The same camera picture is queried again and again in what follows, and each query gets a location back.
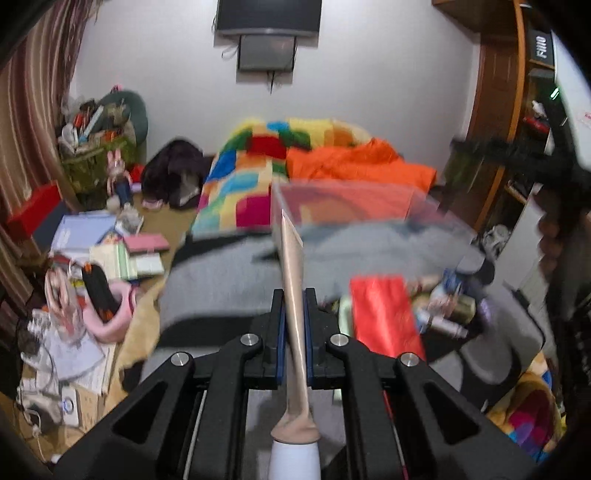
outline white wall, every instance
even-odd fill
[[[332,117],[441,169],[451,138],[465,133],[478,46],[431,0],[324,0],[318,46],[298,47],[292,83],[272,95],[264,82],[237,82],[236,58],[221,58],[216,5],[111,0],[87,24],[73,88],[87,98],[116,83],[140,93],[148,158],[178,135],[216,151],[249,117]]]

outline wooden cabinet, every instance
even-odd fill
[[[490,0],[433,0],[435,7],[474,32],[484,29],[492,4]]]
[[[433,0],[464,26],[481,33],[480,66],[468,138],[513,141],[525,85],[525,29],[519,0]],[[451,210],[474,230],[485,226],[503,184],[504,168],[483,162]]]

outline blue strip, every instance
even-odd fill
[[[289,130],[290,124],[287,122],[269,122],[267,123],[267,129],[273,130],[274,132],[280,132],[282,130]]]
[[[279,336],[277,337],[277,385],[283,384],[285,369],[285,303],[281,305]]]
[[[312,331],[310,329],[310,315],[308,312],[308,303],[306,302],[306,292],[302,295],[304,299],[304,338],[306,340],[306,371],[308,385],[312,383]]]

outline transparent acrylic box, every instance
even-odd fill
[[[284,210],[298,230],[306,225],[399,220],[417,226],[440,226],[467,244],[475,237],[454,214],[442,215],[433,198],[410,186],[314,180],[273,183],[271,191],[273,230],[281,224]]]

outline beige silicone sleeve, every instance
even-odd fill
[[[281,218],[281,268],[287,307],[289,345],[285,352],[287,408],[271,431],[281,443],[305,445],[317,442],[320,432],[312,419],[306,380],[304,343],[303,244],[285,212]]]

